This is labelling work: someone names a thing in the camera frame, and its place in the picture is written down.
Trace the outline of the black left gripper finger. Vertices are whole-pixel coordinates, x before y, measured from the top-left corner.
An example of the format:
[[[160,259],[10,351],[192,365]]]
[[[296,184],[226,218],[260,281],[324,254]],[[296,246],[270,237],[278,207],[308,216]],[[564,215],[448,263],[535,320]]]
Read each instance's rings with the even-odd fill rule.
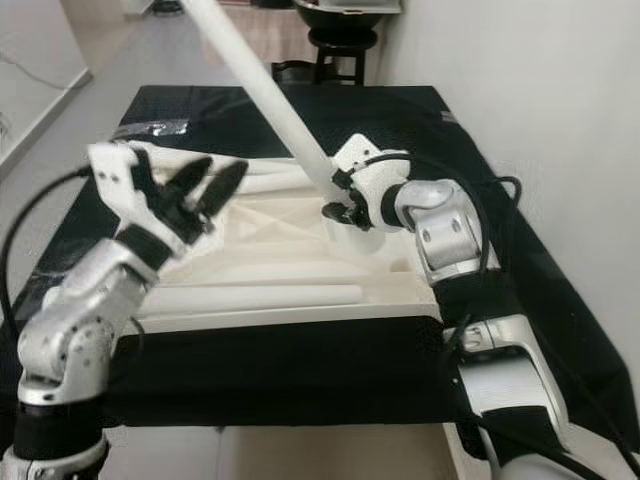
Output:
[[[248,170],[247,161],[237,160],[220,168],[212,174],[205,191],[198,197],[198,215],[202,218],[214,219],[228,202],[236,196],[242,180]]]
[[[211,165],[211,157],[197,157],[191,163],[180,166],[160,187],[160,196],[166,201],[183,204],[200,186],[202,180],[209,173]]]

